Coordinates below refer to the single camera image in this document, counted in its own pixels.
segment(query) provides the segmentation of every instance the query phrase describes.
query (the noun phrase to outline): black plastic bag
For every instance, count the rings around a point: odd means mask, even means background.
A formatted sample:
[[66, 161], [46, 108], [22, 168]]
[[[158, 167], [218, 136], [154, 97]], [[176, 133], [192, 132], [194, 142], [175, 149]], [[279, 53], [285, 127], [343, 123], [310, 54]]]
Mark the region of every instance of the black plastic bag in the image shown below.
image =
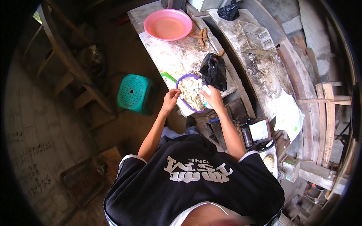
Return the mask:
[[239, 17], [238, 7], [243, 2], [244, 1], [241, 0], [236, 3], [235, 0], [231, 0], [230, 5], [226, 5], [226, 6], [218, 9], [218, 15], [227, 21], [235, 20], [236, 18]]
[[221, 56], [208, 53], [201, 63], [200, 73], [206, 84], [221, 91], [227, 89], [225, 61]]

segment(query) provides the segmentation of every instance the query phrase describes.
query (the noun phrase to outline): concrete wall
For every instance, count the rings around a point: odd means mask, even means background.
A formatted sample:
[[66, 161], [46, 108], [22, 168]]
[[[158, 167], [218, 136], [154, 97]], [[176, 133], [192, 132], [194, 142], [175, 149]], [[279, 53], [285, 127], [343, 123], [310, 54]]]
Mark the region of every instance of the concrete wall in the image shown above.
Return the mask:
[[74, 111], [44, 94], [16, 59], [9, 70], [4, 110], [17, 180], [44, 225], [57, 225], [76, 207], [59, 174], [98, 152], [93, 138]]

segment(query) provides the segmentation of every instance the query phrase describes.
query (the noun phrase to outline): plastic bag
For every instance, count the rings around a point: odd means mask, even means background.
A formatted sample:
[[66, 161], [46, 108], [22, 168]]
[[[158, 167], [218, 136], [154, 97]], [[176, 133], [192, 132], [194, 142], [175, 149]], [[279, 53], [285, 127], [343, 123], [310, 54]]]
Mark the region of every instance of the plastic bag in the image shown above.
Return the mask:
[[282, 89], [280, 97], [277, 99], [277, 118], [274, 130], [285, 130], [292, 143], [302, 129], [303, 120], [304, 114], [295, 103], [293, 96]]
[[235, 0], [231, 0], [230, 5], [226, 5], [226, 6], [218, 9], [218, 15], [227, 21], [235, 20], [236, 18], [239, 17], [238, 7], [243, 2], [244, 1], [241, 0], [236, 3]]
[[208, 53], [201, 63], [200, 73], [206, 84], [220, 91], [227, 89], [225, 61], [221, 56]]

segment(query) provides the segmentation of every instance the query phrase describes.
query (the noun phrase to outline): shoe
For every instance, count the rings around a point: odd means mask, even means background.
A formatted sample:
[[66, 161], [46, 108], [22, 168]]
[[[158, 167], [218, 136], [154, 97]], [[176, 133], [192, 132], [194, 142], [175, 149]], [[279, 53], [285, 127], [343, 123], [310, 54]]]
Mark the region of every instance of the shoe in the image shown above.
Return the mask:
[[191, 126], [196, 126], [197, 122], [196, 119], [192, 116], [187, 117], [186, 119], [186, 128], [189, 128]]

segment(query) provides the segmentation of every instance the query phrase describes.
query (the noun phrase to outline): hand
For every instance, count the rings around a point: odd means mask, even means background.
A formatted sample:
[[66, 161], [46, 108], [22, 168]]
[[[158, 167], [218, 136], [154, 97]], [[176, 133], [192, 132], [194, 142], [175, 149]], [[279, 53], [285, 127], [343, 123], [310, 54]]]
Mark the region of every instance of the hand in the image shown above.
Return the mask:
[[208, 104], [215, 110], [216, 113], [220, 112], [224, 108], [223, 98], [221, 97], [221, 92], [218, 89], [215, 89], [212, 85], [207, 85], [211, 91], [211, 94], [208, 95], [205, 91], [200, 90], [200, 94], [203, 95], [208, 102]]
[[180, 94], [180, 89], [172, 89], [168, 93], [166, 93], [160, 114], [168, 116], [172, 109], [175, 107], [177, 98], [180, 96]]

